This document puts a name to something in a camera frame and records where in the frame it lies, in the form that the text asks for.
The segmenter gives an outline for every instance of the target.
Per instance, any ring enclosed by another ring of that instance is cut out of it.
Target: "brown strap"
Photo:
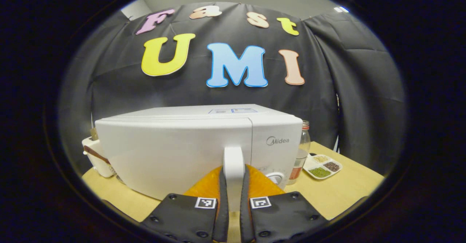
[[[110,162],[108,161],[108,159],[102,157],[101,155],[99,155],[97,152],[95,152],[93,149],[91,149],[90,147],[88,146],[84,146],[84,151],[86,151],[87,153],[93,155],[94,157],[97,157],[97,158],[100,158],[101,160],[105,161],[105,163],[110,164]]]

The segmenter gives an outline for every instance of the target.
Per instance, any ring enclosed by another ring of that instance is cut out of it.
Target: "jar lid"
[[[303,130],[308,130],[309,129],[309,121],[303,120]]]

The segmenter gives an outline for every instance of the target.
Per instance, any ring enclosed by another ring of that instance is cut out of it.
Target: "blue letter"
[[[262,55],[265,53],[265,49],[258,46],[248,46],[238,59],[228,44],[212,43],[208,44],[207,48],[212,51],[212,76],[207,81],[207,86],[225,87],[228,85],[228,79],[223,76],[224,67],[235,85],[240,84],[247,69],[248,77],[244,80],[246,86],[267,86],[268,82],[264,77],[262,65]]]

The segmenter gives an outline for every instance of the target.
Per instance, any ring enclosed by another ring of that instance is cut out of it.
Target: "white container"
[[[319,162],[319,161],[314,159],[314,157],[318,157],[318,156],[324,156],[324,157],[328,158],[328,160],[326,160],[324,162]],[[325,164],[327,164],[329,162],[335,163],[340,168],[337,171],[329,170],[328,168],[326,168],[324,166]],[[325,176],[325,177],[316,177],[313,173],[310,172],[310,170],[313,170],[314,168],[318,168],[318,167],[321,167],[322,169],[329,171],[330,175]],[[315,179],[329,178],[329,177],[335,175],[336,173],[340,172],[341,169],[343,169],[343,165],[340,164],[340,162],[337,162],[336,160],[333,160],[331,157],[329,157],[327,155],[315,155],[315,156],[308,155],[308,158],[306,159],[306,162],[304,163],[304,166],[303,166],[303,170],[305,170],[309,175],[311,175],[311,177],[313,177]]]
[[[84,139],[81,143],[83,144],[83,147],[84,146],[90,147],[92,150],[99,153],[99,155],[103,155],[103,149],[102,149],[102,146],[100,145],[99,140],[92,140],[92,137],[88,137]],[[111,166],[107,164],[105,161],[101,160],[98,157],[90,155],[86,151],[84,151],[83,154],[87,155],[90,162],[92,163],[93,169],[95,169],[101,176],[107,177],[107,178],[113,176]]]

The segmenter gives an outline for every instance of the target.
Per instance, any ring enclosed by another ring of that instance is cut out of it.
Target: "white tray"
[[[313,157],[317,157],[317,156],[324,156],[326,158],[328,158],[327,161],[324,161],[322,163],[316,161],[315,159],[313,159]],[[337,170],[336,172],[333,172],[331,170],[329,170],[328,168],[326,168],[324,166],[324,164],[327,164],[329,162],[333,162],[335,163],[336,165],[338,165],[340,168],[339,170]],[[313,170],[314,168],[318,168],[318,167],[321,167],[323,168],[324,170],[327,170],[330,172],[330,175],[326,176],[326,177],[316,177],[313,175],[313,173],[310,173],[309,170]],[[326,179],[326,178],[329,178],[333,175],[335,175],[336,173],[340,172],[340,170],[343,168],[343,165],[340,164],[340,162],[336,161],[336,160],[333,160],[333,158],[329,157],[328,155],[314,155],[314,156],[311,156],[311,155],[308,155],[308,158],[306,159],[306,162],[304,162],[304,166],[303,166],[303,170],[305,170],[309,175],[311,175],[311,177],[315,178],[315,179]]]

